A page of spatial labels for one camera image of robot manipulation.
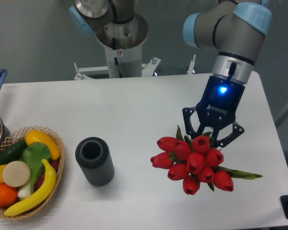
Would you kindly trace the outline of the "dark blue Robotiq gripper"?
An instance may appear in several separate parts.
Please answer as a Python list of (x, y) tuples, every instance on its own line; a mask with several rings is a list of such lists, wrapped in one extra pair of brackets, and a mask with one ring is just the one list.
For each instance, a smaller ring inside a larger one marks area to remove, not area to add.
[[(224, 148), (244, 133), (244, 128), (236, 120), (236, 110), (245, 86), (216, 76), (210, 76), (203, 96), (196, 107), (182, 109), (186, 134), (191, 138), (200, 136), (206, 127), (214, 133), (232, 123), (232, 132), (223, 139), (214, 140), (213, 147)], [(191, 116), (197, 112), (200, 126), (192, 127)]]

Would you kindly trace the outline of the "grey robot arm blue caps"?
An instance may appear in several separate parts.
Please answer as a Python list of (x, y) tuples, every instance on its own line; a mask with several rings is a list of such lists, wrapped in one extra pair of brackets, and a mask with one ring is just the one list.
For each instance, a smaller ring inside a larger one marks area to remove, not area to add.
[[(209, 127), (214, 147), (225, 147), (244, 132), (236, 110), (268, 34), (268, 5), (267, 0), (221, 0), (211, 11), (185, 20), (182, 33), (188, 45), (218, 51), (200, 102), (183, 109), (191, 138)], [(132, 0), (77, 0), (69, 14), (80, 31), (95, 35), (104, 47), (111, 78), (145, 75), (142, 45), (148, 24)]]

